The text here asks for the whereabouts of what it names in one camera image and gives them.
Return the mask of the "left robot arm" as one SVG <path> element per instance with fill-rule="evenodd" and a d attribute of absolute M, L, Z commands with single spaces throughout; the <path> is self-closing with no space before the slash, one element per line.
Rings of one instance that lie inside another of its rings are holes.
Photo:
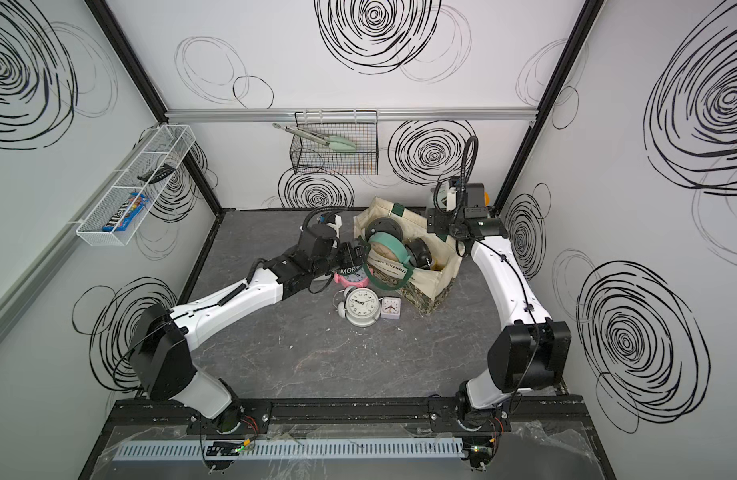
<path fill-rule="evenodd" d="M 192 352 L 234 322 L 310 289 L 314 280 L 364 266 L 369 252 L 368 242 L 342 242 L 326 224 L 304 227 L 298 244 L 270 260 L 254 261 L 246 279 L 194 302 L 146 308 L 126 354 L 146 396 L 180 402 L 218 432 L 234 432 L 244 417 L 240 398 L 226 382 L 196 366 Z"/>

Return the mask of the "cream canvas tote bag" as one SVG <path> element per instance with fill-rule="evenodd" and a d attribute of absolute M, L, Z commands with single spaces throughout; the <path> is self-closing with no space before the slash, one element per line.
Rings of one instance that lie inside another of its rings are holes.
<path fill-rule="evenodd" d="M 376 197 L 354 218 L 354 236 L 368 242 L 368 278 L 398 293 L 423 315 L 445 300 L 462 259 L 453 240 L 426 231 L 426 218 L 400 203 Z"/>

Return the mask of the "small black twin bell clock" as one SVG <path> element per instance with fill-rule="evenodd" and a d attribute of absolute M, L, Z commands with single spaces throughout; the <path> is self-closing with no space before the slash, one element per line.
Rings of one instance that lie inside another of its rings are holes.
<path fill-rule="evenodd" d="M 433 265 L 433 257 L 429 247 L 422 238 L 415 238 L 406 244 L 406 252 L 409 263 L 415 269 L 430 270 Z"/>

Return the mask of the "small white square clock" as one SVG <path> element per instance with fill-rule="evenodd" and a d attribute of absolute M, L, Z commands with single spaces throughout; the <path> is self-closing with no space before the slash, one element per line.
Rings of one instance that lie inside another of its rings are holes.
<path fill-rule="evenodd" d="M 380 317 L 385 320 L 398 320 L 401 316 L 402 301 L 398 297 L 386 296 L 380 305 Z"/>

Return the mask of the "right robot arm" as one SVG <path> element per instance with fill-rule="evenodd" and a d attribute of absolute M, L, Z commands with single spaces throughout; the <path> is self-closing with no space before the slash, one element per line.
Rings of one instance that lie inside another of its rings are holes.
<path fill-rule="evenodd" d="M 470 431 L 488 422 L 488 414 L 517 407 L 530 391 L 562 382 L 571 333 L 555 321 L 532 292 L 498 218 L 489 215 L 480 184 L 462 177 L 438 182 L 427 208 L 427 231 L 454 241 L 454 252 L 479 268 L 497 308 L 500 332 L 487 352 L 486 370 L 462 383 L 456 415 Z"/>

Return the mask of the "green round alarm clock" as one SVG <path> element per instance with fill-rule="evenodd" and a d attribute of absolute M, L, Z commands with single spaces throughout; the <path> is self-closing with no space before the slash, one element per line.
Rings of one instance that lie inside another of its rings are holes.
<path fill-rule="evenodd" d="M 386 233 L 376 233 L 368 239 L 370 254 L 368 265 L 394 279 L 400 279 L 413 273 L 405 245 Z"/>

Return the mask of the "clock face down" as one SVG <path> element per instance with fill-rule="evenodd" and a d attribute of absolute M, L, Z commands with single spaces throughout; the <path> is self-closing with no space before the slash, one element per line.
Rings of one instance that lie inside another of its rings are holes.
<path fill-rule="evenodd" d="M 390 217 L 376 218 L 368 224 L 368 227 L 366 227 L 366 239 L 369 239 L 376 233 L 386 233 L 398 240 L 403 239 L 403 230 L 401 225 Z"/>

